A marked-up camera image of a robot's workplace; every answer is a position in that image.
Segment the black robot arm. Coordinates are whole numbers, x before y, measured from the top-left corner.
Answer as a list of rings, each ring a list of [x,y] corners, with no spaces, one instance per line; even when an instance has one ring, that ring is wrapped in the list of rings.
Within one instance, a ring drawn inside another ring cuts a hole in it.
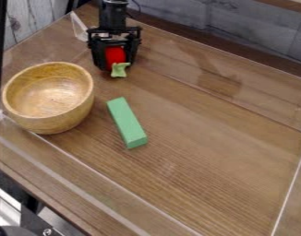
[[[99,27],[87,30],[87,47],[93,64],[103,71],[112,64],[135,62],[141,28],[125,24],[128,0],[97,0]]]

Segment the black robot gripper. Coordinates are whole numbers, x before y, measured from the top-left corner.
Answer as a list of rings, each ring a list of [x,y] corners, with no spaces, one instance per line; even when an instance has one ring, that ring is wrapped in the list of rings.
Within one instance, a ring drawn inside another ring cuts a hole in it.
[[[137,46],[141,42],[141,28],[128,27],[127,1],[99,1],[99,27],[87,30],[87,46],[91,49],[93,64],[105,70],[104,45],[125,48],[127,61],[135,62]]]

